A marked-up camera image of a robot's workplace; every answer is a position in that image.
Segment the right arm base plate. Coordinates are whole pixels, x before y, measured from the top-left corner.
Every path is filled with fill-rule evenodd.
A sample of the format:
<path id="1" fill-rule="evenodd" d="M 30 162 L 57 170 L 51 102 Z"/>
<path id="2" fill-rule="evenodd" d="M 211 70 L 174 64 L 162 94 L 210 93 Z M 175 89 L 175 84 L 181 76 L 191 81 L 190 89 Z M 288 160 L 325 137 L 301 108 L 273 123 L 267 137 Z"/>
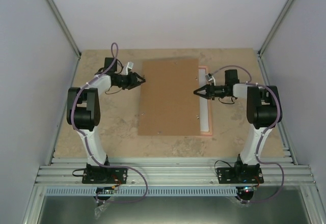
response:
<path id="1" fill-rule="evenodd" d="M 218 167 L 215 169 L 220 184 L 261 184 L 264 178 L 261 169 L 235 170 L 231 167 Z"/>

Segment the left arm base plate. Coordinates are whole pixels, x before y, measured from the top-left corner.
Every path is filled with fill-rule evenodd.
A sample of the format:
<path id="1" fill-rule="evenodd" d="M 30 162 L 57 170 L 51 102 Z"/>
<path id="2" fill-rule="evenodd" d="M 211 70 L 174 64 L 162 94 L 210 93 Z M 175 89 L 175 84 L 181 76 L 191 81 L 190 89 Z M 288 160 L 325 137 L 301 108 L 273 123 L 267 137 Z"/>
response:
<path id="1" fill-rule="evenodd" d="M 83 184 L 125 184 L 127 173 L 128 169 L 126 168 L 85 170 L 81 182 Z"/>

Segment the brown backing board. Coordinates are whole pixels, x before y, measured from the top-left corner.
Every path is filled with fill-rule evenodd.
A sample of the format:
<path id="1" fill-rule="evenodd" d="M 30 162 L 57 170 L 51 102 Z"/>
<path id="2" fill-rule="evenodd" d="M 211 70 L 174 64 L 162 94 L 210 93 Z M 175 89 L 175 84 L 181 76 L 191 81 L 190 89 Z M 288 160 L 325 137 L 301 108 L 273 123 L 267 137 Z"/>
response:
<path id="1" fill-rule="evenodd" d="M 200 100 L 198 59 L 144 61 L 138 134 L 141 136 L 198 136 Z"/>

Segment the photo print red black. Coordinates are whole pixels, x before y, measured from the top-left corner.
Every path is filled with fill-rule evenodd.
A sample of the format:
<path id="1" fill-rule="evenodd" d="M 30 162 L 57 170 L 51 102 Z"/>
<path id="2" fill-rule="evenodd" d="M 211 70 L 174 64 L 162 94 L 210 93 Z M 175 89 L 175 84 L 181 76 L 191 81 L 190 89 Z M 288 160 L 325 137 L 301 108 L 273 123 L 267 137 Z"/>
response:
<path id="1" fill-rule="evenodd" d="M 199 67 L 199 87 L 206 85 L 206 68 L 204 66 Z M 200 100 L 200 130 L 201 135 L 209 134 L 209 113 L 208 113 L 208 100 L 204 98 L 199 98 Z"/>

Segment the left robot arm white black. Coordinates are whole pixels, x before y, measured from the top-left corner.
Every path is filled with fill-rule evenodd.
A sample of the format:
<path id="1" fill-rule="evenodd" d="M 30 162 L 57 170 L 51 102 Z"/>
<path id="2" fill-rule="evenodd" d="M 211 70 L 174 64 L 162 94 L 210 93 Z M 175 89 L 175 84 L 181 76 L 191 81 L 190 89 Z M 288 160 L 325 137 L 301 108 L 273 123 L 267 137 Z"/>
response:
<path id="1" fill-rule="evenodd" d="M 100 68 L 94 77 L 81 87 L 71 87 L 67 95 L 66 120 L 77 132 L 87 153 L 87 168 L 95 168 L 94 177 L 105 183 L 110 180 L 112 171 L 108 156 L 105 153 L 98 132 L 101 119 L 99 97 L 118 87 L 121 90 L 131 90 L 146 80 L 133 72 L 134 63 L 128 62 L 118 72 L 119 60 L 105 58 L 104 67 Z"/>

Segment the pink picture frame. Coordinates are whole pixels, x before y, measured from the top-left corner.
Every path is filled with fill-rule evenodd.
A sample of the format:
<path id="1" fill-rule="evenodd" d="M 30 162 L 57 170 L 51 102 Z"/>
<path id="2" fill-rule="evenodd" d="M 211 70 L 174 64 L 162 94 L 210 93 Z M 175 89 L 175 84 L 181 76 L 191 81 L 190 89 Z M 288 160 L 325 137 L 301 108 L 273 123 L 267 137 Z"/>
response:
<path id="1" fill-rule="evenodd" d="M 208 73 L 207 66 L 199 66 L 199 87 L 208 84 L 206 74 Z M 200 97 L 200 130 L 202 136 L 212 136 L 212 115 L 211 115 L 211 103 L 210 100 Z"/>

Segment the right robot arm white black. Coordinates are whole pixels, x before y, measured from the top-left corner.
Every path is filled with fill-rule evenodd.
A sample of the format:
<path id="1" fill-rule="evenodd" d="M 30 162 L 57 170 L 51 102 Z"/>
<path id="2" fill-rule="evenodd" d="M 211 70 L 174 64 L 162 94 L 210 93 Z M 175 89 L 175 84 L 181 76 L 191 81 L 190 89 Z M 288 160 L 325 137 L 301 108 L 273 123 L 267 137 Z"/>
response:
<path id="1" fill-rule="evenodd" d="M 208 84 L 194 90 L 194 94 L 207 100 L 243 98 L 246 100 L 247 121 L 250 130 L 242 152 L 238 155 L 234 166 L 228 172 L 226 168 L 217 168 L 219 181 L 245 183 L 262 180 L 259 157 L 265 141 L 272 129 L 282 120 L 282 107 L 278 88 L 263 86 L 249 81 L 240 82 L 237 72 L 238 66 L 225 71 L 225 84 L 216 85 L 213 74 L 208 73 Z"/>

